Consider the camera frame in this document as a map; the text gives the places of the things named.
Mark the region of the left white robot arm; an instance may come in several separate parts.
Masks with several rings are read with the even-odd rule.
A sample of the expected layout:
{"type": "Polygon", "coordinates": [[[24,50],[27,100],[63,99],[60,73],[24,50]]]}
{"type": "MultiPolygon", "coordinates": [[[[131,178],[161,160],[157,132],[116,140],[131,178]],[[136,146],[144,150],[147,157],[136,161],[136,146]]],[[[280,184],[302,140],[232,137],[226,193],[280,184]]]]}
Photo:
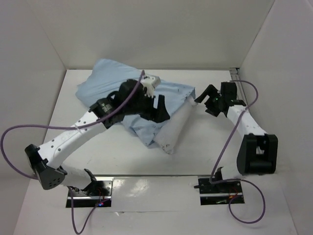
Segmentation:
{"type": "Polygon", "coordinates": [[[155,123],[169,120],[165,97],[154,95],[160,83],[160,78],[155,76],[145,75],[140,82],[128,79],[117,91],[92,104],[69,130],[40,146],[29,145],[25,153],[42,188],[50,190],[64,185],[85,195],[92,195],[101,188],[103,183],[97,181],[90,170],[71,167],[64,161],[87,141],[122,122],[125,116],[140,115],[155,123]]]}

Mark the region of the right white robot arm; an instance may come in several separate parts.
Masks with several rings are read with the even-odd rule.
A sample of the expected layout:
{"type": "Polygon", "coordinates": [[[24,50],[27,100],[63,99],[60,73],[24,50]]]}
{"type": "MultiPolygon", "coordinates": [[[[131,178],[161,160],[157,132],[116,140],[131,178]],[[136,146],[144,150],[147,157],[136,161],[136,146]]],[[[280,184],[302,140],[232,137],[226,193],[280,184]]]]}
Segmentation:
{"type": "Polygon", "coordinates": [[[248,175],[267,175],[276,171],[278,138],[267,133],[249,112],[249,105],[237,98],[236,81],[222,82],[220,89],[210,84],[196,99],[204,103],[206,113],[217,117],[223,113],[234,125],[213,167],[209,182],[215,190],[224,192],[231,181],[248,175]],[[236,162],[219,166],[219,162],[234,134],[242,138],[236,162]]]}

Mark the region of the light blue pillowcase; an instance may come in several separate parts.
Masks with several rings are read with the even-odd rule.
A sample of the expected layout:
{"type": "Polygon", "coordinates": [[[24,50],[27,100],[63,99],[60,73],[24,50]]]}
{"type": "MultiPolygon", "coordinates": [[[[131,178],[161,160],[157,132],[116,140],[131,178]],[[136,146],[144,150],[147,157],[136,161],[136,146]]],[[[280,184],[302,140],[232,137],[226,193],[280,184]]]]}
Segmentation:
{"type": "Polygon", "coordinates": [[[109,59],[99,60],[76,97],[99,118],[119,111],[103,122],[109,128],[121,122],[149,146],[157,143],[172,154],[195,104],[195,88],[160,80],[109,59]]]}

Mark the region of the white pillow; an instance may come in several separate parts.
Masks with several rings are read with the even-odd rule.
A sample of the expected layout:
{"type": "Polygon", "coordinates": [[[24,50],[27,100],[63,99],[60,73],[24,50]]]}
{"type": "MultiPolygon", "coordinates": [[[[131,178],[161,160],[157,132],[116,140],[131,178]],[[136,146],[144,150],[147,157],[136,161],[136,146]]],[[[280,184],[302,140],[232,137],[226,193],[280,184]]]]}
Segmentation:
{"type": "Polygon", "coordinates": [[[174,153],[179,136],[195,105],[194,98],[190,95],[154,137],[153,141],[166,154],[174,153]]]}

